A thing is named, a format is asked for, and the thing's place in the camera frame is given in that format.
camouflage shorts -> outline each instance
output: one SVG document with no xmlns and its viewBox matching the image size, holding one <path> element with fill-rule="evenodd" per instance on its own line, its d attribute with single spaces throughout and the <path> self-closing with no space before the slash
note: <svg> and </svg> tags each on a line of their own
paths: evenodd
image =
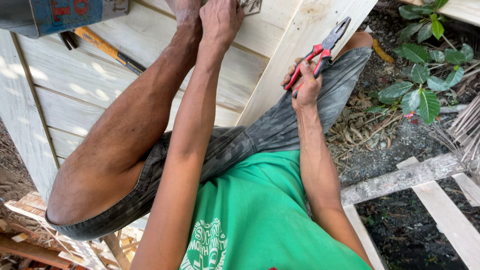
<svg viewBox="0 0 480 270">
<path fill-rule="evenodd" d="M 347 51 L 323 71 L 318 96 L 318 115 L 326 132 L 348 101 L 359 75 L 370 57 L 368 47 Z M 291 92 L 251 126 L 215 127 L 202 168 L 200 181 L 221 175 L 258 152 L 299 150 L 297 116 Z M 50 224 L 60 233 L 77 240 L 91 240 L 115 232 L 150 212 L 160 183 L 171 132 L 154 145 L 134 189 L 102 213 L 71 225 Z"/>
</svg>

hand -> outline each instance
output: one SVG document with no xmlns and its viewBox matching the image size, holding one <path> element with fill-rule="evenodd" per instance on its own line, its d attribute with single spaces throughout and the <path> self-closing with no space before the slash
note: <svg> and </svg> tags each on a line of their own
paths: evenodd
<svg viewBox="0 0 480 270">
<path fill-rule="evenodd" d="M 204 30 L 202 41 L 221 45 L 227 50 L 244 17 L 237 0 L 210 0 L 200 9 Z"/>
<path fill-rule="evenodd" d="M 300 63 L 301 77 L 292 87 L 292 90 L 295 90 L 303 83 L 298 91 L 297 98 L 292 98 L 292 107 L 296 112 L 310 109 L 315 109 L 315 111 L 317 111 L 317 98 L 318 94 L 320 93 L 320 89 L 322 88 L 322 76 L 320 75 L 317 79 L 315 79 L 315 76 L 313 76 L 313 70 L 315 66 L 315 62 L 309 63 L 306 60 Z M 288 74 L 282 81 L 282 86 L 290 81 L 290 77 L 294 71 L 295 66 L 290 66 L 288 69 Z"/>
</svg>

hammer handle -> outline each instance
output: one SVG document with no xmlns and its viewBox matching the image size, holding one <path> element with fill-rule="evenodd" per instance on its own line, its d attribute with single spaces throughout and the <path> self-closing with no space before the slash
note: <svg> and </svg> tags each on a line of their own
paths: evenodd
<svg viewBox="0 0 480 270">
<path fill-rule="evenodd" d="M 140 76 L 145 71 L 145 68 L 142 67 L 139 63 L 133 61 L 125 54 L 119 52 L 117 49 L 105 42 L 102 38 L 97 36 L 87 27 L 82 26 L 76 28 L 73 32 L 81 38 L 85 39 L 86 41 L 92 43 L 95 47 L 99 48 L 104 53 L 108 54 L 109 56 L 120 62 L 120 64 L 124 65 L 138 76 Z"/>
</svg>

hammer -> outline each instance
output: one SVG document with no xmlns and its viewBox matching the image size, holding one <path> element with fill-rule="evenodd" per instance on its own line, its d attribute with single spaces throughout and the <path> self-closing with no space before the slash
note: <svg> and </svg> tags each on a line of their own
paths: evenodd
<svg viewBox="0 0 480 270">
<path fill-rule="evenodd" d="M 142 65 L 140 65 L 139 63 L 132 60 L 130 57 L 126 56 L 122 52 L 115 49 L 113 46 L 111 46 L 110 44 L 105 42 L 103 39 L 101 39 L 99 36 L 97 36 L 94 32 L 90 31 L 90 29 L 88 29 L 87 27 L 82 26 L 82 27 L 76 28 L 73 30 L 73 32 L 78 36 L 80 36 L 81 38 L 85 39 L 86 41 L 92 43 L 95 47 L 99 48 L 104 53 L 108 54 L 113 59 L 120 62 L 120 64 L 127 67 L 129 70 L 131 70 L 133 73 L 137 74 L 138 76 L 140 76 L 146 70 L 146 68 L 144 68 Z M 74 49 L 77 48 L 77 45 L 73 40 L 70 31 L 59 33 L 59 37 L 62 40 L 62 42 L 65 44 L 65 46 L 67 46 L 68 50 L 71 50 L 70 45 Z"/>
</svg>

red pliers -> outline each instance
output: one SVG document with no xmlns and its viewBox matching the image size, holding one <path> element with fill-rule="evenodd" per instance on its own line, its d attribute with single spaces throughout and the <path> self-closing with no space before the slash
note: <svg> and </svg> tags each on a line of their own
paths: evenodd
<svg viewBox="0 0 480 270">
<path fill-rule="evenodd" d="M 292 85 L 298 80 L 300 76 L 300 64 L 304 60 L 311 61 L 315 56 L 320 54 L 320 60 L 318 61 L 315 70 L 313 71 L 313 75 L 315 78 L 318 78 L 322 71 L 325 69 L 326 63 L 332 58 L 332 49 L 335 47 L 335 44 L 343 37 L 345 34 L 348 25 L 352 19 L 350 17 L 345 18 L 345 20 L 341 21 L 335 28 L 328 34 L 327 38 L 318 45 L 315 45 L 312 51 L 307 54 L 295 67 L 295 72 L 293 73 L 292 77 L 290 78 L 290 82 L 286 84 L 283 89 L 290 90 Z M 298 91 L 303 83 L 295 90 L 292 91 L 292 97 L 297 98 Z"/>
</svg>

